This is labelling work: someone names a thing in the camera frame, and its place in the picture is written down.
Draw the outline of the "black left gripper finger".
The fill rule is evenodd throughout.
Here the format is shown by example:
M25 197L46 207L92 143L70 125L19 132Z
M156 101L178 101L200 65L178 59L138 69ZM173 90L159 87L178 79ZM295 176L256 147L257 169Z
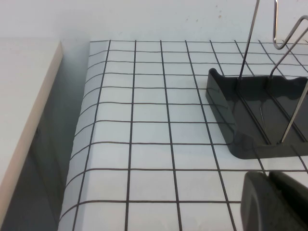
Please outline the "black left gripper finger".
M306 231L308 188L282 172L247 172L240 212L244 231Z

